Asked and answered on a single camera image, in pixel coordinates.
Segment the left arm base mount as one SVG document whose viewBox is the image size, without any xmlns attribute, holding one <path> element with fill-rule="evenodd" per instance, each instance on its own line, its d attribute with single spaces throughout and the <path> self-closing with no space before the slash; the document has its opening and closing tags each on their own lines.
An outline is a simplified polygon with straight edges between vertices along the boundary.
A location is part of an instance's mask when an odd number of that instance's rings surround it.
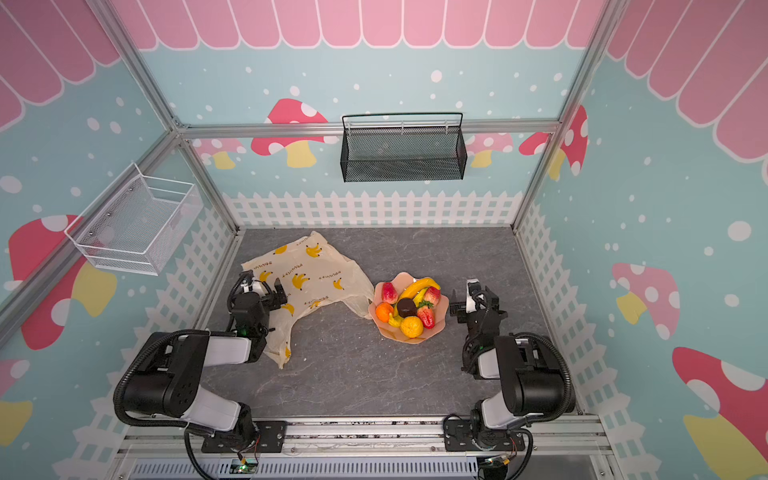
<svg viewBox="0 0 768 480">
<path fill-rule="evenodd" d="M 202 452 L 213 453 L 281 453 L 286 439 L 288 423 L 285 421 L 252 422 L 250 426 L 238 424 L 231 432 L 216 432 L 203 440 Z"/>
</svg>

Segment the orange tangerine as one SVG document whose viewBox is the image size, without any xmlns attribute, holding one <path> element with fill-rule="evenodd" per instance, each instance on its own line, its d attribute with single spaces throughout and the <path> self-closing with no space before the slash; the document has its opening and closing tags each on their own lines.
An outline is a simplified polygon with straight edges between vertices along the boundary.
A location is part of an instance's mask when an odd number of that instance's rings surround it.
<svg viewBox="0 0 768 480">
<path fill-rule="evenodd" d="M 375 309 L 376 318 L 382 323 L 388 323 L 393 314 L 394 307 L 387 302 L 380 303 Z"/>
</svg>

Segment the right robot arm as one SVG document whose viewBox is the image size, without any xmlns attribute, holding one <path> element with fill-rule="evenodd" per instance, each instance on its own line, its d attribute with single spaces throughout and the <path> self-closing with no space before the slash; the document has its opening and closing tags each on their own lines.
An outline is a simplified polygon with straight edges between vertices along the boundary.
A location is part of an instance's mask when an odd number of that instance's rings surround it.
<svg viewBox="0 0 768 480">
<path fill-rule="evenodd" d="M 480 450 L 515 446 L 517 429 L 554 421 L 576 407 L 573 379 L 550 338 L 522 332 L 503 335 L 508 313 L 499 297 L 476 279 L 450 313 L 467 326 L 462 370 L 478 380 L 496 380 L 500 391 L 479 401 L 470 414 L 469 441 Z"/>
</svg>

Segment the banana print plastic bag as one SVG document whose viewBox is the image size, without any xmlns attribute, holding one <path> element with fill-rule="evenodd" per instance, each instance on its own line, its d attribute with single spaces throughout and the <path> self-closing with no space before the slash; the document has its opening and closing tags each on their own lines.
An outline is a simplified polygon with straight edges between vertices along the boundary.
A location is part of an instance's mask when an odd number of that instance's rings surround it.
<svg viewBox="0 0 768 480">
<path fill-rule="evenodd" d="M 341 254 L 318 232 L 313 232 L 241 265 L 259 281 L 280 281 L 287 303 L 270 314 L 272 331 L 266 355 L 283 368 L 291 357 L 295 323 L 316 310 L 344 303 L 355 315 L 370 320 L 368 308 L 374 287 L 354 260 Z"/>
</svg>

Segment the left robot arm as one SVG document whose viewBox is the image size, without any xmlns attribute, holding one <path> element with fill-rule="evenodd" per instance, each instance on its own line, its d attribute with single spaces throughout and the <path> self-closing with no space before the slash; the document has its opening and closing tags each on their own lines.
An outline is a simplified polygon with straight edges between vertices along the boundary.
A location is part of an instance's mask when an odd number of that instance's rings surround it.
<svg viewBox="0 0 768 480">
<path fill-rule="evenodd" d="M 151 334 L 115 387 L 116 416 L 130 426 L 180 427 L 240 448 L 255 443 L 250 408 L 206 390 L 201 376 L 208 367 L 257 362 L 273 330 L 270 314 L 286 304 L 280 281 L 270 285 L 245 273 L 227 299 L 225 331 Z"/>
</svg>

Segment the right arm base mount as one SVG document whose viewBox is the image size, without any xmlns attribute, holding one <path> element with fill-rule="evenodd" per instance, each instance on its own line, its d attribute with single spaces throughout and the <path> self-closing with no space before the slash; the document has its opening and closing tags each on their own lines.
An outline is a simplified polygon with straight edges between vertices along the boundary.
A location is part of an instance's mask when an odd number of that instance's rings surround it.
<svg viewBox="0 0 768 480">
<path fill-rule="evenodd" d="M 524 452 L 522 435 L 505 430 L 491 430 L 479 420 L 448 415 L 442 421 L 444 447 L 448 452 Z"/>
</svg>

